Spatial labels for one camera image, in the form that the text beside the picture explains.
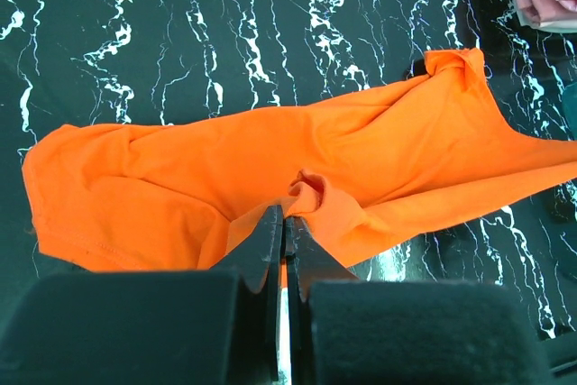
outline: orange fabric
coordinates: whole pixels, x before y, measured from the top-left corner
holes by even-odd
[[[23,166],[40,250],[89,270],[205,269],[281,203],[351,266],[577,177],[577,142],[509,128],[483,67],[479,50],[430,51],[428,75],[306,107],[65,125]]]

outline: marble table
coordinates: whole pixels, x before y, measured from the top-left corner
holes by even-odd
[[[560,96],[577,79],[577,36],[519,26],[511,0],[0,0],[0,27],[0,330],[34,281],[77,270],[38,253],[20,171],[63,124],[307,105],[419,74],[425,50],[480,47],[514,129],[573,138]],[[577,326],[576,218],[569,182],[354,271],[507,285],[554,338]]]

